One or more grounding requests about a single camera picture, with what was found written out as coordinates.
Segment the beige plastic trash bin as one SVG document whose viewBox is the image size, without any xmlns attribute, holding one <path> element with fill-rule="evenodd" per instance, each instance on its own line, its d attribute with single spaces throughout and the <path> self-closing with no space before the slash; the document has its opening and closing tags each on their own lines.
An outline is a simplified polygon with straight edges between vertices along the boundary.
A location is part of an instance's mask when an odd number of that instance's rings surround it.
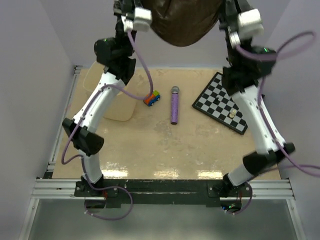
<svg viewBox="0 0 320 240">
<path fill-rule="evenodd" d="M 102 64 L 96 61 L 92 63 L 82 84 L 88 98 L 99 83 L 103 72 L 104 66 Z M 107 108 L 103 117 L 109 120 L 126 122 L 132 117 L 136 103 L 137 100 L 135 98 L 120 91 Z"/>
</svg>

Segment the black trash bag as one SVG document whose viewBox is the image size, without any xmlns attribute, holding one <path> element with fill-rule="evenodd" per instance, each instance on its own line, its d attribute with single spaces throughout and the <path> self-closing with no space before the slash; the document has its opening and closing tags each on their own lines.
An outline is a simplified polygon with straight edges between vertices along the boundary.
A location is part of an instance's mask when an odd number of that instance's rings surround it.
<svg viewBox="0 0 320 240">
<path fill-rule="evenodd" d="M 151 29 L 166 43 L 188 47 L 217 23 L 222 0 L 142 0 L 152 13 Z"/>
</svg>

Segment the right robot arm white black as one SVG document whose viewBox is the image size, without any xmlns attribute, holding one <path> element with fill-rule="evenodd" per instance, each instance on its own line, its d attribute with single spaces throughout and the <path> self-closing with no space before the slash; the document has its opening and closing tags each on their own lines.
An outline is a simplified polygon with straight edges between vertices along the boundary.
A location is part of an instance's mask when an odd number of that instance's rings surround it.
<svg viewBox="0 0 320 240">
<path fill-rule="evenodd" d="M 218 9 L 219 29 L 225 32 L 228 67 L 222 86 L 232 98 L 252 133 L 255 151 L 225 174 L 219 194 L 233 197 L 246 182 L 280 163 L 295 151 L 275 127 L 262 99 L 262 86 L 276 63 L 275 50 L 253 46 L 252 38 L 263 32 L 261 15 L 246 0 L 224 0 Z"/>
</svg>

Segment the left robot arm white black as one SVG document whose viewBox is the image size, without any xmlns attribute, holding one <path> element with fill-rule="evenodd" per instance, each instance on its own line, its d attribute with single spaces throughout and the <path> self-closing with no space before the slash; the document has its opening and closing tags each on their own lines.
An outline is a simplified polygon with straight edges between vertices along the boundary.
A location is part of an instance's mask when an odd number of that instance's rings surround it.
<svg viewBox="0 0 320 240">
<path fill-rule="evenodd" d="M 85 189 L 92 196 L 99 196 L 104 190 L 99 160 L 104 138 L 96 133 L 99 122 L 135 71 L 136 60 L 131 58 L 134 49 L 125 30 L 126 21 L 134 19 L 135 7 L 137 3 L 133 0 L 114 1 L 113 14 L 117 17 L 115 35 L 94 43 L 96 62 L 103 66 L 100 80 L 79 112 L 62 122 L 68 136 L 67 143 L 73 144 L 81 158 L 81 179 L 87 182 Z"/>
</svg>

